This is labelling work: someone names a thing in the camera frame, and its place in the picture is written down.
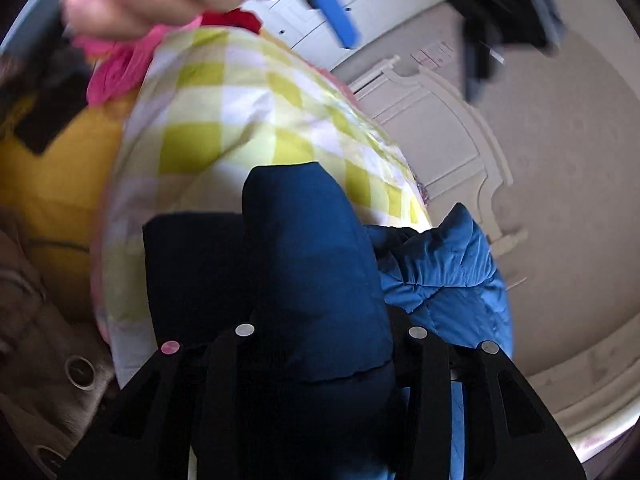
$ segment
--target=navy fabric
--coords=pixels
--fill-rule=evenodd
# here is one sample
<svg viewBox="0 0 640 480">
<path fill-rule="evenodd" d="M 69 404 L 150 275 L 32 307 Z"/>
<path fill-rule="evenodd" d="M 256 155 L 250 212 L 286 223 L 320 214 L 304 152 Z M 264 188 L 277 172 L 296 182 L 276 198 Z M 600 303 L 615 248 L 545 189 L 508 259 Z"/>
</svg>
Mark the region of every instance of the navy fabric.
<svg viewBox="0 0 640 480">
<path fill-rule="evenodd" d="M 322 167 L 255 168 L 242 192 L 253 320 L 278 377 L 324 381 L 391 361 L 393 341 L 367 231 Z"/>
<path fill-rule="evenodd" d="M 422 234 L 365 228 L 313 163 L 255 168 L 242 209 L 242 216 L 178 214 L 148 224 L 147 290 L 159 342 L 201 343 L 207 334 L 213 341 L 251 313 L 273 401 L 256 425 L 256 449 L 278 478 L 390 475 L 404 408 L 385 303 L 447 342 L 475 347 L 491 339 L 511 355 L 506 288 L 463 206 Z M 452 401 L 450 476 L 460 480 L 458 384 Z M 260 470 L 272 471 L 259 467 L 255 478 Z"/>
</svg>

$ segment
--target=brown cloth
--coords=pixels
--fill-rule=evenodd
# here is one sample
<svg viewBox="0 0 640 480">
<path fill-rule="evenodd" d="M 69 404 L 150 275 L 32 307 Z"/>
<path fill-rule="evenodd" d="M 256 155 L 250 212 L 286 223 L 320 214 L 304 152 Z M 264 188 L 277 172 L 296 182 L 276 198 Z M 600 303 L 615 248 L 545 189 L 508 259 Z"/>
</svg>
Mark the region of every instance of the brown cloth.
<svg viewBox="0 0 640 480">
<path fill-rule="evenodd" d="M 55 478 L 112 379 L 111 356 L 96 327 L 67 322 L 47 299 L 17 223 L 0 210 L 0 428 L 11 430 L 0 431 L 0 456 L 17 440 Z"/>
</svg>

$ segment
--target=yellow checkered fabric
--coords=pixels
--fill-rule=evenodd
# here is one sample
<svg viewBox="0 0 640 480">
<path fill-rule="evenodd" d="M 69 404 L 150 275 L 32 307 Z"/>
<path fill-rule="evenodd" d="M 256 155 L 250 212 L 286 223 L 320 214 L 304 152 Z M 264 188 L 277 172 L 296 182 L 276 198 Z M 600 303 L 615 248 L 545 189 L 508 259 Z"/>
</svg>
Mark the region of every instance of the yellow checkered fabric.
<svg viewBox="0 0 640 480">
<path fill-rule="evenodd" d="M 430 227 L 398 147 L 304 61 L 237 29 L 165 39 L 127 123 L 102 240 L 102 291 L 121 382 L 155 349 L 144 223 L 174 211 L 240 212 L 252 168 L 311 161 L 340 184 L 362 222 Z"/>
</svg>

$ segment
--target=laundry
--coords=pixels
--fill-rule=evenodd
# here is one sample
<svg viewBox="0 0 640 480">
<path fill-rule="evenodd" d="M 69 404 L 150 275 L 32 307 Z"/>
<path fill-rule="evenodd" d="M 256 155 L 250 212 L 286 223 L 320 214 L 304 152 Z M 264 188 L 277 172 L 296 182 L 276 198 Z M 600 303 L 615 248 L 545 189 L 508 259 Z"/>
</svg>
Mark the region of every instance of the laundry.
<svg viewBox="0 0 640 480">
<path fill-rule="evenodd" d="M 44 153 L 86 107 L 85 89 L 89 76 L 89 70 L 69 72 L 59 82 L 47 84 L 40 90 L 31 110 L 14 127 L 14 134 L 33 153 Z"/>
<path fill-rule="evenodd" d="M 230 60 L 228 53 L 238 50 L 250 54 Z M 227 61 L 200 70 L 203 59 Z M 99 262 L 92 269 L 94 308 L 109 333 L 120 384 L 157 347 L 142 246 L 142 226 L 153 217 L 175 210 L 239 212 L 251 168 L 320 159 L 364 222 L 418 231 L 431 226 L 394 142 L 280 47 L 245 30 L 204 27 L 167 37 L 150 70 L 158 77 L 145 81 L 127 121 L 105 228 L 92 253 Z M 238 98 L 223 98 L 228 95 Z"/>
<path fill-rule="evenodd" d="M 389 362 L 391 304 L 449 343 L 493 340 L 513 354 L 506 286 L 464 206 L 422 234 L 363 227 L 317 163 L 256 168 L 242 205 L 242 215 L 169 214 L 144 227 L 158 344 L 212 342 L 251 320 L 269 352 L 283 356 L 273 374 L 331 383 Z M 460 384 L 452 384 L 452 429 L 451 478 L 461 479 Z"/>
<path fill-rule="evenodd" d="M 67 319 L 94 320 L 89 246 L 137 95 L 84 108 L 41 155 L 13 133 L 0 140 L 0 206 L 21 213 L 28 257 Z"/>
<path fill-rule="evenodd" d="M 102 41 L 79 36 L 73 41 L 88 58 L 106 59 L 99 62 L 86 90 L 89 106 L 100 105 L 121 97 L 139 87 L 146 77 L 154 51 L 170 32 L 190 30 L 199 26 L 245 28 L 260 33 L 262 22 L 252 13 L 235 9 L 227 13 L 205 12 L 184 27 L 156 25 L 144 38 L 137 41 Z"/>
</svg>

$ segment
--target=pink cloth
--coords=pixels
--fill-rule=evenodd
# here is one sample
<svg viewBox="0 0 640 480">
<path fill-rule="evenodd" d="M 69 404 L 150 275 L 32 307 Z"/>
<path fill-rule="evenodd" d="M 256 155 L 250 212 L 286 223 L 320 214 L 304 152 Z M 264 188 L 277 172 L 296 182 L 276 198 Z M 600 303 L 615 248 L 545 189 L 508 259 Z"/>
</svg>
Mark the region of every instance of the pink cloth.
<svg viewBox="0 0 640 480">
<path fill-rule="evenodd" d="M 356 99 L 356 96 L 353 94 L 353 92 L 349 88 L 349 85 L 347 85 L 346 83 L 343 83 L 342 81 L 340 81 L 335 75 L 333 75 L 327 69 L 319 68 L 319 67 L 317 67 L 315 65 L 312 65 L 311 63 L 309 63 L 309 65 L 311 65 L 313 68 L 315 68 L 316 71 L 318 71 L 318 73 L 321 76 L 323 76 L 324 78 L 326 78 L 329 81 L 329 83 L 333 83 L 333 85 L 340 92 L 342 92 L 342 95 L 344 95 L 348 99 L 348 101 L 351 103 L 351 105 L 353 105 L 354 108 L 357 108 L 358 110 L 360 110 L 360 105 L 358 104 L 358 100 Z"/>
<path fill-rule="evenodd" d="M 102 41 L 85 36 L 74 39 L 73 44 L 82 48 L 87 57 L 107 56 L 95 69 L 86 89 L 89 106 L 98 106 L 110 99 L 123 96 L 140 86 L 154 58 L 154 50 L 169 32 L 195 28 L 202 22 L 198 17 L 185 27 L 156 25 L 141 40 Z"/>
</svg>

